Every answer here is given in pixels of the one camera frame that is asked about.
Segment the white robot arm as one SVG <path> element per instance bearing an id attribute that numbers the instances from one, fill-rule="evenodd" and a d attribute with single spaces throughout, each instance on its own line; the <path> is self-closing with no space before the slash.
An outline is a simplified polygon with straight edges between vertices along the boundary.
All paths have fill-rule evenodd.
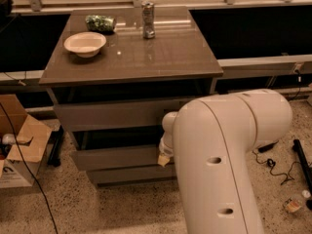
<path id="1" fill-rule="evenodd" d="M 159 163 L 174 159 L 188 234 L 264 234 L 246 153 L 277 142 L 292 119 L 268 89 L 195 98 L 164 116 Z"/>

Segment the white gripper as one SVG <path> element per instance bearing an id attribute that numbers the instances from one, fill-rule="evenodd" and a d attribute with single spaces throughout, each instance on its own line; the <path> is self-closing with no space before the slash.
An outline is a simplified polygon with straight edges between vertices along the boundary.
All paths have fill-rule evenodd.
<path id="1" fill-rule="evenodd" d="M 170 158 L 174 156 L 173 150 L 173 126 L 177 116 L 177 112 L 167 113 L 162 120 L 162 128 L 164 133 L 160 139 L 159 150 L 160 155 L 158 156 L 158 164 L 165 167 L 169 162 Z"/>

